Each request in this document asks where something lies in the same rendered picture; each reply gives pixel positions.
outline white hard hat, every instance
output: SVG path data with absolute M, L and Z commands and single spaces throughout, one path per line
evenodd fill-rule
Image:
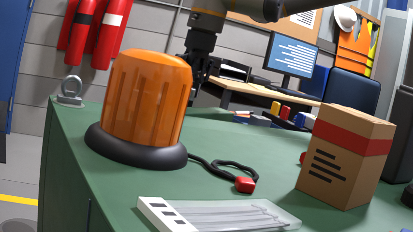
M 334 17 L 340 28 L 345 32 L 351 32 L 357 21 L 357 14 L 350 7 L 342 4 L 334 7 Z

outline monitor screen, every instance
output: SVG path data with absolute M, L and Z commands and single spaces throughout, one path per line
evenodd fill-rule
M 311 81 L 318 46 L 271 32 L 263 69 Z

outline orange beacon light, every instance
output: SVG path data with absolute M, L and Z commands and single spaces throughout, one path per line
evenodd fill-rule
M 192 88 L 191 67 L 181 58 L 131 48 L 115 59 L 100 122 L 85 143 L 113 161 L 169 171 L 185 167 L 179 135 Z

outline yellow floor line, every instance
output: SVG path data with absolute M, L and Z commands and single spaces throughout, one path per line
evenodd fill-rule
M 39 205 L 39 200 L 31 199 L 31 198 L 24 198 L 24 197 L 15 197 L 10 195 L 0 194 L 0 201 L 4 202 L 14 202 L 19 204 L 28 204 L 28 205 Z

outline red fire extinguisher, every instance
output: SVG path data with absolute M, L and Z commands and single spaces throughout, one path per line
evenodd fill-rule
M 90 63 L 92 68 L 98 70 L 109 69 L 126 3 L 127 0 L 108 0 L 96 36 L 96 46 Z
M 64 56 L 65 64 L 80 65 L 95 8 L 96 0 L 79 0 L 70 25 L 68 46 Z

